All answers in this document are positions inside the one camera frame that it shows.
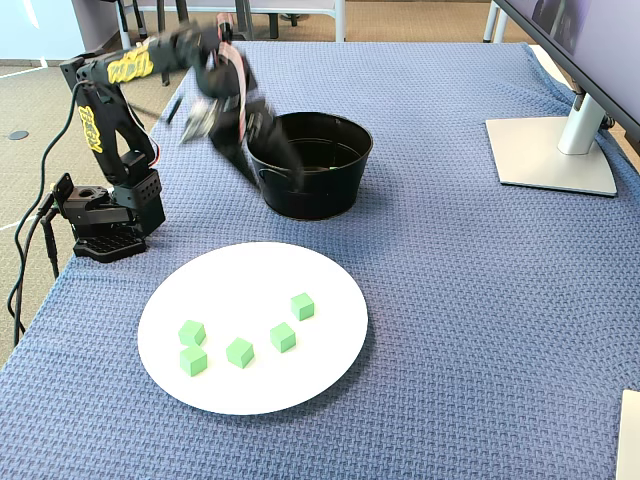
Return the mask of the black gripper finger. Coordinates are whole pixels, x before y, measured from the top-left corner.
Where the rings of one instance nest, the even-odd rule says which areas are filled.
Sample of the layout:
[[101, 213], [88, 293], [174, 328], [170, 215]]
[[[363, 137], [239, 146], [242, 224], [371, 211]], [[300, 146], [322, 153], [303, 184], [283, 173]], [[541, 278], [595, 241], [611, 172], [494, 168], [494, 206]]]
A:
[[224, 136], [211, 134], [210, 141], [215, 150], [222, 155], [256, 190], [259, 189], [243, 148], [234, 140], [228, 140]]
[[302, 160], [291, 145], [281, 120], [267, 106], [252, 106], [248, 114], [248, 147], [263, 163], [277, 167], [295, 192], [304, 185]]

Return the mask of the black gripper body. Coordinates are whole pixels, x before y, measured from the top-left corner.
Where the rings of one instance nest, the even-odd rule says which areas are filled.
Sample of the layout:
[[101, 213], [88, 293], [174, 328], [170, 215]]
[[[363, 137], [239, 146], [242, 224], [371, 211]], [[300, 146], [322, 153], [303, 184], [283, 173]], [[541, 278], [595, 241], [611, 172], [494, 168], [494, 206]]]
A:
[[187, 60], [194, 70], [201, 99], [187, 119], [187, 137], [218, 134], [227, 139], [248, 139], [248, 114], [252, 106], [267, 106], [255, 97], [257, 82], [247, 58], [215, 28], [191, 28]]

